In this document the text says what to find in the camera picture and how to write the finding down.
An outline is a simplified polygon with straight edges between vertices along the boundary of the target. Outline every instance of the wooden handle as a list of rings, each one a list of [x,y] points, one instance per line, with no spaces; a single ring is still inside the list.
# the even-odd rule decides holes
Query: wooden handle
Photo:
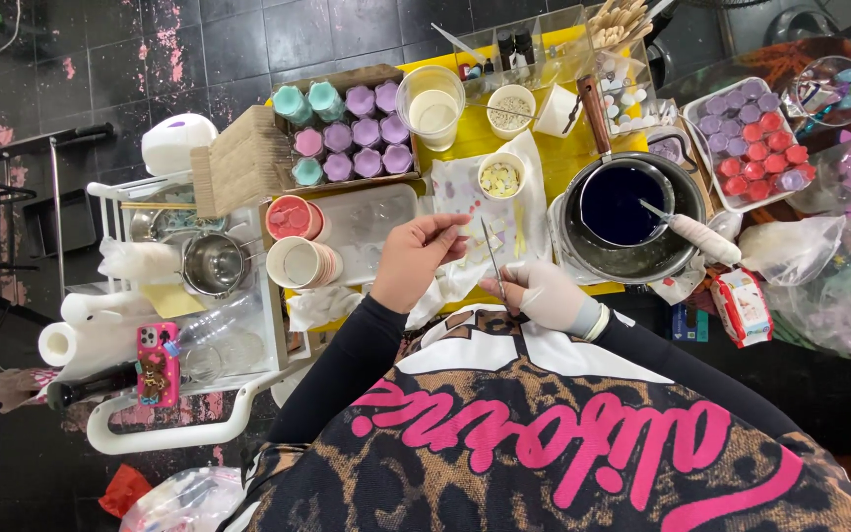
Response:
[[[692,220],[684,214],[676,214],[668,220],[668,228],[698,246],[703,254],[721,264],[731,266],[740,262],[738,246],[701,222]]]
[[[609,144],[606,120],[603,119],[602,115],[602,102],[599,101],[597,79],[592,74],[577,79],[577,92],[580,93],[580,100],[584,103],[586,118],[590,122],[590,128],[593,129],[593,136],[596,137],[597,150],[600,154],[609,153],[612,148]]]

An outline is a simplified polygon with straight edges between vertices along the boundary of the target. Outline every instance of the latex glove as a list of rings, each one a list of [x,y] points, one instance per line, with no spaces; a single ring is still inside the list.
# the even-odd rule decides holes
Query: latex glove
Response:
[[[485,277],[479,286],[500,298],[513,315],[524,312],[541,327],[595,339],[609,321],[609,309],[574,284],[566,272],[552,262],[534,260],[520,266],[501,267],[504,297],[497,279]]]
[[[459,236],[458,227],[471,220],[468,214],[432,214],[394,227],[383,245],[370,296],[408,314],[432,284],[436,269],[465,256],[468,237]]]

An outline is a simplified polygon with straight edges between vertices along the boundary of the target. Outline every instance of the black sleeve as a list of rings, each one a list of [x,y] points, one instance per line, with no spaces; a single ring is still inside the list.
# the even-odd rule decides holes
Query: black sleeve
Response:
[[[645,327],[628,327],[612,311],[609,324],[593,344],[705,396],[771,438],[801,432],[796,423],[758,393]]]
[[[285,401],[267,441],[317,439],[331,419],[393,367],[407,317],[364,297]]]

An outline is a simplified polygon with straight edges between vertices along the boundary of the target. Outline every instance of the cardboard box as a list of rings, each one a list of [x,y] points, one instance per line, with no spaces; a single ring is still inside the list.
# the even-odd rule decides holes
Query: cardboard box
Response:
[[[399,83],[403,71],[388,65],[365,66],[311,79],[300,79],[282,85],[294,85],[307,92],[312,81],[330,81],[341,95],[354,85],[376,86],[388,79]],[[354,179],[342,183],[325,183],[314,187],[298,187],[291,176],[295,157],[291,135],[294,129],[271,107],[250,107],[229,125],[208,147],[191,151],[197,213],[201,218],[225,216],[237,207],[267,196],[310,194],[329,190],[366,187],[419,179],[419,159],[415,135],[409,136],[412,171]]]

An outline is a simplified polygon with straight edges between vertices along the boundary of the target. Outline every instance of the phone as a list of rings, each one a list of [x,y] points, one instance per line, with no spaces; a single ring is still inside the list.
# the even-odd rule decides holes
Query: phone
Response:
[[[136,331],[136,392],[140,404],[175,406],[180,396],[179,329],[173,322],[143,325]]]

